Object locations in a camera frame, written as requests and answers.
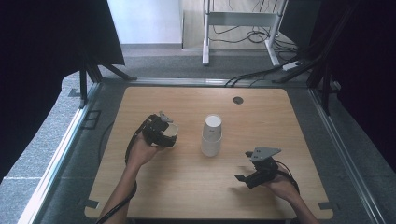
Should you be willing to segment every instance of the black curtain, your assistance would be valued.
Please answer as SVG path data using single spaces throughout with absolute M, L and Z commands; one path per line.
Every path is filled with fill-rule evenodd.
M 396 169 L 396 6 L 361 0 L 332 51 L 338 98 Z
M 87 54 L 124 64 L 106 0 L 0 3 L 0 178 L 26 149 Z

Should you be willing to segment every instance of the aluminum rail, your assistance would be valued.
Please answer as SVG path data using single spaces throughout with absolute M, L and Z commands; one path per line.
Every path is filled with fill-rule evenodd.
M 335 149 L 337 150 L 338 155 L 340 156 L 341 162 L 346 167 L 346 172 L 348 173 L 351 182 L 355 187 L 355 190 L 357 191 L 359 197 L 361 198 L 361 202 L 367 212 L 367 215 L 371 219 L 372 223 L 377 223 L 377 224 L 387 223 L 383 218 L 381 212 L 379 211 L 377 202 L 375 201 L 373 194 L 368 189 L 363 177 L 361 176 L 359 169 L 356 167 L 355 162 L 352 160 L 342 137 L 340 136 L 334 123 L 332 122 L 332 118 L 328 116 L 326 112 L 322 109 L 320 105 L 320 97 L 318 96 L 315 90 L 310 89 L 309 93 L 311 94 L 312 99 L 314 100 L 314 104 L 323 121 L 323 124 L 325 125 L 327 131 L 329 132 L 332 142 L 334 143 Z
M 89 92 L 89 98 L 92 98 L 96 94 L 99 85 L 100 84 L 97 83 L 92 84 Z M 78 128 L 87 114 L 90 105 L 91 102 L 89 101 L 83 108 L 78 109 L 75 116 L 72 118 L 72 121 L 69 124 L 69 127 L 67 128 L 61 143 L 49 162 L 49 166 L 41 177 L 40 182 L 35 188 L 35 192 L 23 210 L 23 213 L 18 221 L 19 224 L 33 223 L 35 221 L 35 218 L 44 204 L 50 187 L 52 186 L 55 177 L 62 166 L 64 158 L 66 157 L 67 152 L 73 143 L 73 140 L 78 132 Z
M 157 78 L 157 77 L 140 77 L 136 81 L 130 81 L 132 85 L 136 86 L 183 86 L 183 87 L 224 87 L 229 79 L 214 79 L 214 78 Z M 255 80 L 243 79 L 237 82 L 236 88 L 305 88 L 304 82 L 274 83 L 272 80 Z

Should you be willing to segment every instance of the human arm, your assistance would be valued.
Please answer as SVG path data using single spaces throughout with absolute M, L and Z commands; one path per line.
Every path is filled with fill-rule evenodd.
M 283 167 L 279 166 L 280 171 L 287 172 Z M 298 193 L 297 189 L 283 175 L 276 175 L 275 179 L 263 184 L 270 189 L 276 196 L 287 201 L 294 210 L 297 218 L 302 224 L 318 224 L 317 218 L 312 214 L 311 210 L 306 206 L 305 201 Z
M 128 163 L 122 172 L 120 181 L 108 198 L 99 219 L 128 197 L 134 188 L 134 183 L 140 167 L 149 162 L 159 150 L 160 149 L 158 147 L 149 146 L 144 140 L 142 133 L 136 137 L 129 154 Z M 111 216 L 105 223 L 125 223 L 128 207 L 129 202 Z

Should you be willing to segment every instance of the black clamp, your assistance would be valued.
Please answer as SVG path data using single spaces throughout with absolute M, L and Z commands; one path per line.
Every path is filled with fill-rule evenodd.
M 140 132 L 142 132 L 145 141 L 149 145 L 155 144 L 160 147 L 172 147 L 177 140 L 177 136 L 166 136 L 163 134 L 163 132 L 169 127 L 169 123 L 172 122 L 173 121 L 166 117 L 162 111 L 160 111 L 160 116 L 156 114 L 148 116 L 136 132 L 134 132 L 134 136 L 129 142 L 125 153 L 125 163 L 128 162 L 129 153 L 134 145 L 134 140 Z
M 250 158 L 256 172 L 249 176 L 235 175 L 236 179 L 245 182 L 250 189 L 253 189 L 260 184 L 274 180 L 276 175 L 283 175 L 300 193 L 297 182 L 292 175 L 278 170 L 278 161 L 272 158 L 278 152 L 280 152 L 280 149 L 271 147 L 256 147 L 253 152 L 246 152 L 245 154 Z

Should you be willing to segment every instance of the wire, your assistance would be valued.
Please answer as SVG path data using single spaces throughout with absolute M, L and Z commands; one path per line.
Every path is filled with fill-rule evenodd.
M 270 5 L 269 1 L 267 1 L 268 4 L 266 6 L 266 9 L 262 10 L 265 1 L 264 0 L 259 0 L 257 2 L 257 4 L 255 5 L 255 7 L 253 8 L 252 12 L 254 12 L 254 9 L 257 7 L 257 5 L 259 3 L 261 3 L 260 9 L 259 9 L 260 12 L 266 11 L 268 9 L 269 5 Z M 231 11 L 233 11 L 233 7 L 231 6 L 231 0 L 229 0 L 228 5 L 229 5 Z M 215 1 L 213 1 L 212 10 L 213 11 L 215 10 Z M 203 12 L 204 12 L 203 13 L 203 22 L 204 22 L 204 28 L 205 28 L 205 0 L 204 0 L 204 3 L 203 3 Z M 227 29 L 227 30 L 221 31 L 221 32 L 218 32 L 216 30 L 216 26 L 212 25 L 212 27 L 213 27 L 213 31 L 215 32 L 215 34 L 222 35 L 222 34 L 231 32 L 232 30 L 234 30 L 236 28 L 239 28 L 240 26 L 235 26 L 235 27 L 232 27 L 230 29 Z M 252 31 L 248 32 L 245 38 L 242 38 L 242 39 L 239 39 L 239 40 L 224 40 L 224 39 L 215 39 L 215 38 L 210 38 L 210 37 L 208 39 L 211 40 L 211 41 L 225 42 L 225 43 L 231 43 L 231 44 L 236 44 L 236 43 L 240 43 L 242 41 L 248 40 L 251 43 L 260 44 L 260 43 L 264 42 L 264 40 L 266 40 L 269 37 L 269 31 L 265 30 L 265 28 L 259 27 L 259 29 L 260 28 L 263 29 L 263 32 L 260 31 L 260 30 L 259 31 L 255 31 L 254 28 L 255 27 L 253 26 L 252 27 Z M 259 38 L 259 40 L 252 39 L 253 36 L 257 36 Z
M 288 50 L 281 50 L 281 51 L 278 51 L 278 52 L 277 52 L 277 57 L 278 57 L 278 58 L 282 59 L 283 61 L 288 61 L 289 59 L 284 58 L 284 57 L 281 55 L 281 53 L 290 53 L 290 51 L 288 51 Z
M 285 165 L 285 163 L 283 163 L 283 162 L 281 162 L 281 161 L 275 161 L 275 162 L 281 164 L 282 166 L 284 166 L 284 167 L 288 170 L 289 175 L 290 175 L 291 177 L 293 177 L 293 175 L 291 174 L 291 171 L 290 171 L 289 167 L 288 167 L 287 165 Z
M 118 212 L 125 204 L 127 204 L 131 199 L 134 197 L 137 191 L 137 182 L 134 182 L 134 188 L 132 189 L 131 193 L 122 200 L 119 204 L 114 206 L 110 211 L 108 211 L 104 216 L 102 216 L 96 224 L 105 223 L 109 218 L 111 218 L 116 212 Z
M 282 41 L 282 40 L 277 40 L 277 42 L 280 42 L 280 43 L 282 43 L 282 44 L 288 44 L 288 45 L 296 46 L 296 44 L 294 44 L 294 43 L 289 43 L 289 42 Z
M 265 79 L 265 75 L 264 75 L 262 78 L 258 78 L 258 79 L 256 79 L 254 82 L 250 83 L 250 85 L 248 85 L 248 87 L 250 88 L 250 87 L 253 86 L 254 83 L 256 83 L 256 82 L 258 82 L 258 81 L 261 81 L 261 80 L 264 80 L 264 79 Z
M 275 40 L 274 43 L 275 43 L 275 46 L 276 46 L 278 49 L 284 49 L 284 50 L 288 50 L 288 51 L 292 51 L 292 52 L 296 52 L 296 51 L 298 50 L 297 48 L 285 47 L 285 46 L 282 46 L 282 45 L 280 44 L 280 43 L 282 43 L 282 44 L 289 44 L 289 45 L 295 46 L 294 44 L 291 44 L 291 43 L 283 42 L 283 41 L 280 41 L 280 40 Z
M 230 82 L 232 82 L 233 80 L 234 80 L 234 82 L 233 82 L 233 84 L 231 85 L 231 87 L 234 87 L 235 84 L 236 84 L 239 80 L 242 80 L 242 79 L 244 79 L 244 78 L 259 77 L 259 76 L 261 76 L 261 75 L 267 75 L 267 74 L 269 74 L 269 73 L 275 72 L 275 71 L 279 70 L 280 68 L 282 68 L 283 65 L 297 61 L 298 58 L 299 58 L 298 56 L 294 56 L 293 58 L 291 58 L 290 60 L 286 61 L 285 63 L 283 63 L 283 64 L 281 64 L 281 65 L 279 65 L 279 66 L 277 66 L 277 67 L 274 67 L 274 68 L 265 70 L 265 71 L 260 71 L 260 72 L 256 72 L 256 73 L 250 73 L 250 74 L 246 74 L 246 75 L 242 75 L 242 76 L 238 76 L 238 77 L 233 77 L 233 78 L 231 78 L 230 80 L 228 80 L 228 81 L 225 83 L 224 87 L 227 87 L 228 84 L 229 84 Z
M 273 9 L 273 13 L 275 12 L 276 3 L 277 3 L 277 0 L 275 0 L 275 3 L 274 3 L 274 9 Z

